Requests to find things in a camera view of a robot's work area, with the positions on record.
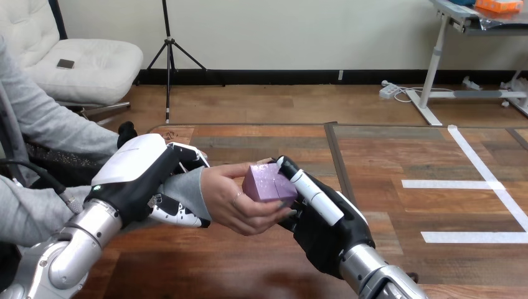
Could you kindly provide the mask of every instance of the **gray sleeve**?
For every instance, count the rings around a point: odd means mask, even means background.
[[[171,176],[159,188],[159,192],[179,201],[196,216],[211,220],[202,196],[201,178],[203,168],[189,171],[185,174]]]
[[[69,188],[84,198],[89,186]],[[0,176],[0,240],[30,247],[47,239],[73,215],[52,189],[32,190]]]
[[[195,215],[210,220],[200,190],[202,168],[170,177],[159,190],[181,201]],[[90,186],[68,188],[77,199],[85,198]],[[15,185],[0,176],[0,241],[30,247],[46,240],[73,214],[52,189],[32,190]],[[133,222],[122,232],[158,224],[152,219]]]
[[[117,137],[52,98],[23,72],[0,36],[0,82],[23,134],[40,145],[104,161],[117,151]]]

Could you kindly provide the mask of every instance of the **power strip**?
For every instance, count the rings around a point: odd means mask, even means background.
[[[391,99],[394,98],[398,91],[400,91],[400,87],[390,83],[380,90],[380,97]]]

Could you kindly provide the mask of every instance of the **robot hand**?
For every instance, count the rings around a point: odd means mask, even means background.
[[[428,298],[404,271],[377,253],[365,217],[348,199],[286,156],[277,165],[299,193],[292,206],[297,215],[280,225],[293,232],[316,269],[344,279],[359,298]]]

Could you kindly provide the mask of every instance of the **pink cube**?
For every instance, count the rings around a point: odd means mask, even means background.
[[[242,190],[258,202],[292,202],[297,198],[295,186],[279,173],[275,163],[251,165],[242,183]]]

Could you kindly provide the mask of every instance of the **smartphone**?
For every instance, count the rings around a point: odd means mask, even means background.
[[[57,68],[71,70],[74,64],[75,64],[75,61],[60,59],[59,62],[57,63]]]

